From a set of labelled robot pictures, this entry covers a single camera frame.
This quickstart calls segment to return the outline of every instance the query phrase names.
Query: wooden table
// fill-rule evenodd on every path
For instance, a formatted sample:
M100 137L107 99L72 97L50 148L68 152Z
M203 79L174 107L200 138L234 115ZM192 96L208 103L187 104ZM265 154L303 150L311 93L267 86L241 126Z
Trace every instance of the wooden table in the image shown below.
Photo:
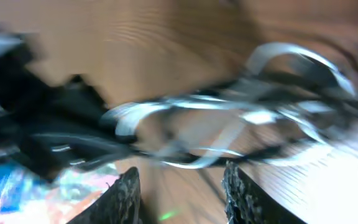
M0 21L40 34L46 59L33 69L44 80L56 85L86 73L114 105L232 79L256 46L271 41L317 51L358 86L358 0L1 0ZM358 223L358 124L352 131L318 162L243 169L306 221ZM141 159L119 164L129 166L140 169L149 209L178 213L162 223L227 222L222 192L198 171ZM223 169L205 172L219 187Z

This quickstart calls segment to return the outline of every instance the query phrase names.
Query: tangled wires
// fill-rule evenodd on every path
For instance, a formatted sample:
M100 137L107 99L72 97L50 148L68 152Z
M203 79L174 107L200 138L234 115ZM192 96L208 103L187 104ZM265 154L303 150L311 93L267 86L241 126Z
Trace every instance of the tangled wires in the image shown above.
M292 54L308 64L301 75L286 72L263 72L273 58ZM148 115L158 111L174 111L177 108L198 110L243 110L240 118L246 123L260 123L256 117L264 116L264 122L274 123L279 119L295 122L308 136L311 146L305 152L290 158L272 159L289 144L304 144L303 139L291 139L285 144L267 146L249 154L240 154L220 147L192 147L207 150L204 156L189 153L189 146L182 139L174 139L157 153L138 152L153 157L171 166L199 169L208 166L224 166L230 162L258 161L276 166L291 166L300 161L318 159L330 150L328 141L340 138L352 118L358 119L358 93L352 83L338 68L324 57L303 47L287 43L269 43L257 47L248 59L240 78L215 89L197 91L192 95L163 97L142 103L127 103L106 113L102 124L118 120L116 136L134 139L138 124ZM333 114L333 119L324 127L318 125L319 118ZM231 141L241 132L241 124L229 124L218 139ZM236 157L221 157L229 153Z

